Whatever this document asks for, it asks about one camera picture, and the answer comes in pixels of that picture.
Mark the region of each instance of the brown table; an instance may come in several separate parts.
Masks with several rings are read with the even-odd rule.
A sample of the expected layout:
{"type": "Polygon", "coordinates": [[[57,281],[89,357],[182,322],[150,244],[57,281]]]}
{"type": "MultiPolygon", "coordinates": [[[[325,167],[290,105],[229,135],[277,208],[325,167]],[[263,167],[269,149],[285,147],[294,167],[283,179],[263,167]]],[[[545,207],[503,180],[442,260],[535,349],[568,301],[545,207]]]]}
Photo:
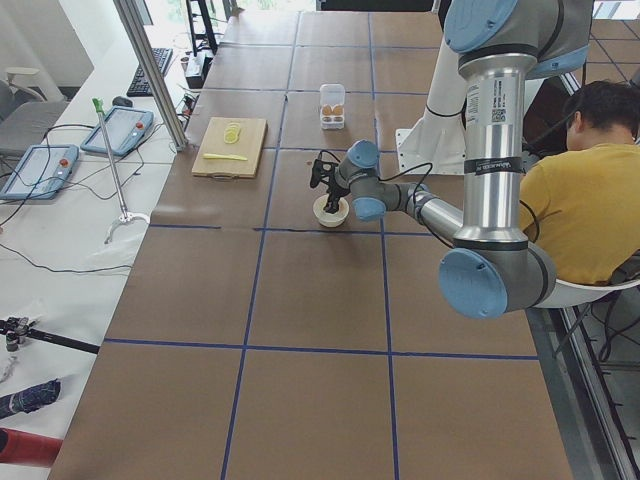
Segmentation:
{"type": "MultiPolygon", "coordinates": [[[[406,215],[311,211],[320,148],[369,139],[397,171],[440,38],[432,14],[232,20],[50,479],[572,478],[524,313],[455,313],[406,215]],[[267,118],[255,179],[190,174],[210,116],[267,118]]],[[[428,183],[461,206],[462,178],[428,183]]]]}

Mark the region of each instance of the black tripod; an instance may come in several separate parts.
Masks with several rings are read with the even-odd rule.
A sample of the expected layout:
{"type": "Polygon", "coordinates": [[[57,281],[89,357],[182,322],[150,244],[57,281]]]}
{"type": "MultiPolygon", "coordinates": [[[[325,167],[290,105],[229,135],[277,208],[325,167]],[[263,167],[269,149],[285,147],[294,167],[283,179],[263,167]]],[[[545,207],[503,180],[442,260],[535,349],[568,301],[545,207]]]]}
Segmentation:
{"type": "Polygon", "coordinates": [[[35,338],[36,340],[55,343],[56,345],[74,348],[87,353],[97,354],[100,350],[100,347],[97,345],[36,330],[32,328],[35,323],[36,322],[29,323],[29,319],[26,317],[9,317],[6,320],[0,320],[0,334],[7,337],[7,350],[9,352],[18,350],[20,344],[24,343],[25,338],[35,338]]]}

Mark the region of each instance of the cutting board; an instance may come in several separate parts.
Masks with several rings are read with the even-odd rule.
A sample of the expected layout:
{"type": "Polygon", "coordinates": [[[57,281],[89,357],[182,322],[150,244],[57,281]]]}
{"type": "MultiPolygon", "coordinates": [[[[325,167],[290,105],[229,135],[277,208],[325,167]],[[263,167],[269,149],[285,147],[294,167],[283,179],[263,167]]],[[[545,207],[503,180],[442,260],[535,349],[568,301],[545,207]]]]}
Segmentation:
{"type": "Polygon", "coordinates": [[[211,117],[191,173],[198,176],[254,178],[262,151],[267,121],[264,118],[211,117]],[[238,123],[236,143],[225,143],[224,133],[230,123],[238,123]],[[241,155],[247,160],[205,159],[205,153],[241,155]]]}

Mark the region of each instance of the yellow shirt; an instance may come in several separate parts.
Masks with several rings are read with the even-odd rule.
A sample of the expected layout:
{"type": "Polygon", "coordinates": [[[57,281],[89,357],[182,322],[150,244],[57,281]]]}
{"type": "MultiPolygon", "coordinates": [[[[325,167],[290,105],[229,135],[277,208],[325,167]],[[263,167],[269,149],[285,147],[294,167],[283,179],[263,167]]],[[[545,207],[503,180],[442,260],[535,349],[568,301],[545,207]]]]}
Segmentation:
{"type": "MultiPolygon", "coordinates": [[[[640,249],[640,147],[600,144],[539,161],[522,180],[520,198],[540,223],[536,245],[556,264],[558,278],[607,283],[640,249]]],[[[536,227],[520,206],[520,228],[536,227]]]]}

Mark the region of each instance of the computer mouse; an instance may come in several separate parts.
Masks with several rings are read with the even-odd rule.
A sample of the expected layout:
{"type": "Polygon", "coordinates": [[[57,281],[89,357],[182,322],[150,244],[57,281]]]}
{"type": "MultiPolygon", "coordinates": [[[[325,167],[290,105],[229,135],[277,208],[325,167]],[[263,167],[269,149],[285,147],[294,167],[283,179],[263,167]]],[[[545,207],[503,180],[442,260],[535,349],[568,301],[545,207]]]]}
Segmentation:
{"type": "Polygon", "coordinates": [[[111,105],[118,107],[133,107],[133,102],[127,97],[118,96],[111,101],[111,105]]]}

